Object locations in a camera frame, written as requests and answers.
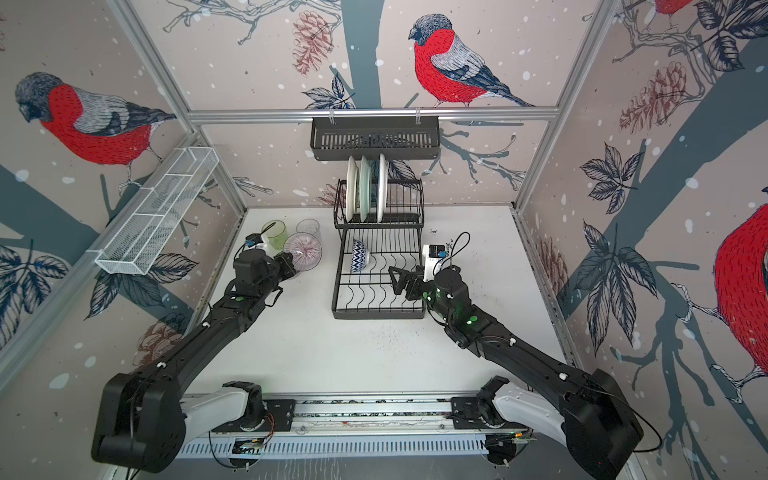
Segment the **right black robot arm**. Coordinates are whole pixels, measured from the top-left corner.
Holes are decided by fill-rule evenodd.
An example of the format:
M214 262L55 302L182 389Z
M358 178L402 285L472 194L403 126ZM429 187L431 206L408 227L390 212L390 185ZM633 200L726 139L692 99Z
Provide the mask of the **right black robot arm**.
M442 269L430 281L423 274L422 267L391 267L393 292L422 300L458 347L532 387L563 417L565 446L576 463L595 479L615 479L644 436L615 379L600 369L588 374L569 366L513 334L472 302L459 267Z

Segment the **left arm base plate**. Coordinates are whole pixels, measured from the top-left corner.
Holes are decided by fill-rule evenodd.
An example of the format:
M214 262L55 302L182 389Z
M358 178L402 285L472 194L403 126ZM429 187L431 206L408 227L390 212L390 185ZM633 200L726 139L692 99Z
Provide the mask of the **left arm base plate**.
M214 433L276 433L291 430L296 401L294 399L266 399L262 406L247 407L245 413L235 420L216 427Z

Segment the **clear drinking glass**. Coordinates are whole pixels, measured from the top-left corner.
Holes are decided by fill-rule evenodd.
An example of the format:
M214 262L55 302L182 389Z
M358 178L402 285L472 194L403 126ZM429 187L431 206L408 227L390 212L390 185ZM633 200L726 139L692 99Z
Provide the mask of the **clear drinking glass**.
M321 240L321 226L319 221L314 218L301 220L296 226L296 232L312 235L318 241Z

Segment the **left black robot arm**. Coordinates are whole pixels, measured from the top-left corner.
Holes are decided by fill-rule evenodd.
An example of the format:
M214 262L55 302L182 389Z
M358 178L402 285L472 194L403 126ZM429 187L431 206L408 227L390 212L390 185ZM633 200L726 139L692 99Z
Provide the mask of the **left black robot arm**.
M291 254L253 248L233 262L235 277L200 325L158 360L110 379L103 389L91 457L158 473L191 440L228 422L255 429L268 420L259 385L230 381L210 394L184 399L200 372L246 332L297 273Z

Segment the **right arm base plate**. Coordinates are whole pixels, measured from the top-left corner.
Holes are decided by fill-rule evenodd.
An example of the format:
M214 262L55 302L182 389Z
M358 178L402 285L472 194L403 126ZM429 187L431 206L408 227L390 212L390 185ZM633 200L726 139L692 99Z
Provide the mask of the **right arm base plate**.
M446 416L456 430L522 429L529 427L519 422L504 420L491 402L472 397L453 397Z

